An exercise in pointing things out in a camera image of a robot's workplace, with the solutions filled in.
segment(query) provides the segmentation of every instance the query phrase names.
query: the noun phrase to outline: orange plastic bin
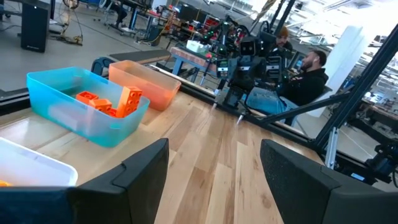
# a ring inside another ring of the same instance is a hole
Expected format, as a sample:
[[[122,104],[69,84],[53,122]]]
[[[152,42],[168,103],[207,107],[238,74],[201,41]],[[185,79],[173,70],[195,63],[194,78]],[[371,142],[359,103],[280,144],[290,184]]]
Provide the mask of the orange plastic bin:
[[[150,99],[150,108],[163,111],[169,106],[181,82],[130,60],[112,63],[109,80],[121,86],[136,86]]]

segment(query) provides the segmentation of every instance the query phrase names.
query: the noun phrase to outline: man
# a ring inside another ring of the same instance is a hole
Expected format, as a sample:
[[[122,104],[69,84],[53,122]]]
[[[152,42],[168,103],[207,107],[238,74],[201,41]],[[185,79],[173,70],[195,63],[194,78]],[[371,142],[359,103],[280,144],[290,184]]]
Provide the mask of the man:
[[[282,26],[279,35],[276,37],[276,47],[283,47],[289,51],[293,50],[292,44],[287,40],[289,37],[289,30],[286,26]]]
[[[320,50],[314,50],[303,59],[302,73],[292,77],[280,91],[270,91],[254,87],[250,92],[247,105],[256,110],[270,114],[278,114],[285,111],[287,104],[279,97],[283,96],[297,106],[311,103],[318,98],[325,87],[328,76],[325,69],[326,54]]]
[[[121,3],[119,1],[106,0],[105,8],[107,8],[111,3],[112,5],[109,9],[118,14],[118,19],[113,25],[118,26],[118,28],[123,27],[123,19],[126,18],[127,12],[120,6]]]

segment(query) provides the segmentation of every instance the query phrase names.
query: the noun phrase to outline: orange block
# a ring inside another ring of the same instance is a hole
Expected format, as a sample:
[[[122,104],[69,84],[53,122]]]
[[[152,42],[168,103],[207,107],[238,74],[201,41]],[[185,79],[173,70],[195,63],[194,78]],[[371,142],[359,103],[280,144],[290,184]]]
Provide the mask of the orange block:
[[[90,100],[96,100],[98,96],[94,93],[90,93],[89,91],[83,91],[76,95],[76,100],[81,101],[85,104],[88,104]]]
[[[12,186],[10,183],[0,180],[0,187],[10,187]]]
[[[108,114],[112,109],[112,102],[110,102],[108,99],[90,100],[88,104],[106,114]]]
[[[118,118],[124,118],[137,110],[139,99],[141,96],[142,90],[138,89],[137,87],[123,87],[116,116]]]
[[[116,112],[117,112],[117,109],[111,108],[111,110],[109,111],[108,114],[109,114],[111,117],[117,118]]]

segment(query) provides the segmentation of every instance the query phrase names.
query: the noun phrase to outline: gray floor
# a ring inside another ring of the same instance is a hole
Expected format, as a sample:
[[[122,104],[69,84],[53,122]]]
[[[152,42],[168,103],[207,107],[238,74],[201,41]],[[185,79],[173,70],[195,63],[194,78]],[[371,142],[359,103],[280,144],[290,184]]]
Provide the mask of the gray floor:
[[[18,9],[16,3],[8,3]],[[64,5],[57,4],[55,18],[58,21],[60,20],[59,12],[62,13],[63,7]],[[168,40],[163,37],[158,47],[136,44],[135,39],[129,36],[121,36],[116,30],[108,30],[102,22],[94,21],[94,19],[100,18],[102,13],[87,9],[84,5],[81,5],[76,11],[83,31],[84,41],[82,47],[49,40],[46,53],[40,54],[20,48],[20,39],[17,37],[17,33],[21,31],[20,28],[15,27],[0,32],[0,89],[12,91],[25,88],[26,74],[28,72],[71,66],[90,69],[93,60],[97,57],[122,52],[164,49],[168,43]],[[80,29],[76,21],[76,16],[72,15],[70,26],[66,32],[67,36],[80,35]],[[5,19],[4,22],[0,22],[0,30],[13,24],[20,25],[21,19],[16,16],[12,16],[9,20]],[[201,75],[198,76],[196,83],[199,83],[200,80]],[[208,77],[203,86],[214,89],[217,82],[217,80]],[[302,114],[298,117],[298,122],[303,127],[303,130],[314,138],[327,122],[328,118],[326,117],[326,114],[320,118]],[[375,140],[360,130],[346,126],[340,129],[338,150],[361,161],[365,161],[375,155],[373,149],[377,144]],[[397,190],[391,184],[376,184],[376,186],[387,191]]]
[[[7,2],[6,9],[10,5],[17,8],[14,2]],[[58,17],[59,5],[55,10],[56,20]],[[93,19],[100,18],[102,13],[95,10],[86,9],[84,5],[77,10],[77,16],[83,31],[83,46],[69,45],[56,40],[48,40],[46,52],[44,54],[23,50],[20,48],[20,38],[17,34],[21,28],[14,27],[4,32],[0,32],[0,89],[12,91],[25,88],[26,74],[39,70],[48,70],[62,67],[83,67],[90,69],[93,60],[100,56],[122,52],[135,52],[138,50],[155,50],[165,48],[167,41],[162,41],[158,47],[150,47],[144,44],[134,43],[135,39],[128,36],[120,36],[116,30],[108,30],[102,22]],[[74,37],[80,35],[80,29],[73,14],[70,26],[66,35]],[[21,18],[12,16],[0,22],[0,30],[9,25],[20,25]]]

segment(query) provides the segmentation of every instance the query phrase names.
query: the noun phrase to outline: wooden tabletop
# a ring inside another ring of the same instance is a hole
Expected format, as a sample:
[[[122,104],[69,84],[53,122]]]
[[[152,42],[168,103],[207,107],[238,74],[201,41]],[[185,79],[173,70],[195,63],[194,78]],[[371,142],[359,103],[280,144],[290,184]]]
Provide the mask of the wooden tabletop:
[[[314,151],[246,121],[237,126],[236,120],[178,93],[167,110],[149,109],[138,130],[114,148],[93,144],[30,109],[0,117],[0,137],[72,165],[78,185],[166,137],[169,170],[156,223],[283,223],[261,166],[261,139],[322,161]]]

